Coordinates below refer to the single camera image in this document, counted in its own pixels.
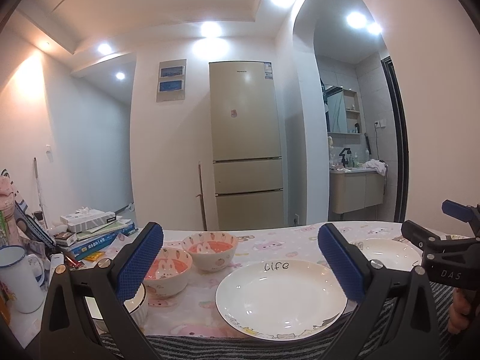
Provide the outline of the person's right hand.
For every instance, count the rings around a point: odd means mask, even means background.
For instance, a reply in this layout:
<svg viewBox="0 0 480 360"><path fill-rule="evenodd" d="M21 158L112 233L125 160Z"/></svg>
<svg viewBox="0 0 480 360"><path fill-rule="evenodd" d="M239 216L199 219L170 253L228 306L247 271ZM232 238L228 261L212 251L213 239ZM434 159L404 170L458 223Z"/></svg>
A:
<svg viewBox="0 0 480 360"><path fill-rule="evenodd" d="M448 310L448 331L450 334L459 334L470 325L468 318L470 311L471 303L465 297L465 292L462 289L454 289L452 303Z"/></svg>

